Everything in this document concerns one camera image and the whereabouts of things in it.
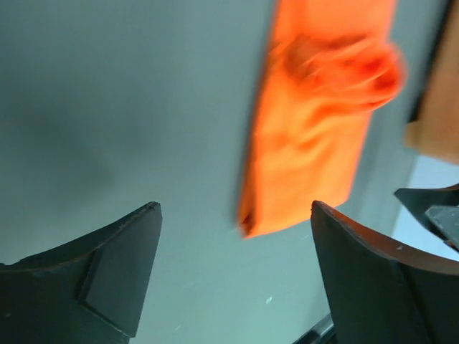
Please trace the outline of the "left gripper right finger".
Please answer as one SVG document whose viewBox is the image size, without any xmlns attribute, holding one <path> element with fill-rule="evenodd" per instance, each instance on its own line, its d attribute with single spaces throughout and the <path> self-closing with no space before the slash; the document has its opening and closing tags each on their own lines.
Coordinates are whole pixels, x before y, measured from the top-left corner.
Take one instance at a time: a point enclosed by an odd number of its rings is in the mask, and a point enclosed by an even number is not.
<svg viewBox="0 0 459 344">
<path fill-rule="evenodd" d="M 458 262 L 321 201 L 311 228 L 338 343 L 457 343 Z"/>
</svg>

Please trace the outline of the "orange t-shirt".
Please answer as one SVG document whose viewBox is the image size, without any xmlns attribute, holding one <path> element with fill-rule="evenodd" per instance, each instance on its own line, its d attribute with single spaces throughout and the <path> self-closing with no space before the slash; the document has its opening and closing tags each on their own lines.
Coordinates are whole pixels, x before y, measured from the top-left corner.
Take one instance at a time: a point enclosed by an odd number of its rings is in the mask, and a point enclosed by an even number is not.
<svg viewBox="0 0 459 344">
<path fill-rule="evenodd" d="M 255 102 L 237 224 L 245 238 L 345 203 L 372 114 L 406 69 L 395 1 L 277 1 Z"/>
</svg>

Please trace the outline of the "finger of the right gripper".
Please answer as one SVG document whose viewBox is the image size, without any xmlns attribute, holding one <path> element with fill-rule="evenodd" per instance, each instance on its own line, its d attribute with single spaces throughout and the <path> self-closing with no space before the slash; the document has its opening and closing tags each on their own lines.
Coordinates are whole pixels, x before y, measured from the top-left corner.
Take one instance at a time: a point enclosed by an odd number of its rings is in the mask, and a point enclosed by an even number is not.
<svg viewBox="0 0 459 344">
<path fill-rule="evenodd" d="M 399 188 L 394 195 L 426 230 L 458 251 L 458 184 Z"/>
</svg>

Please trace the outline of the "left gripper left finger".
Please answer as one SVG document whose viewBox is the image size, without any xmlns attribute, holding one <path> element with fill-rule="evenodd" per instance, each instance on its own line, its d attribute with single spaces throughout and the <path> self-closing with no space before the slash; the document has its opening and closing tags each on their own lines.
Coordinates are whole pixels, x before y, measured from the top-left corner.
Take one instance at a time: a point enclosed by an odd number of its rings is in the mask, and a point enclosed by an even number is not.
<svg viewBox="0 0 459 344">
<path fill-rule="evenodd" d="M 1 341 L 128 343 L 161 233 L 150 202 L 71 242 L 1 266 Z"/>
</svg>

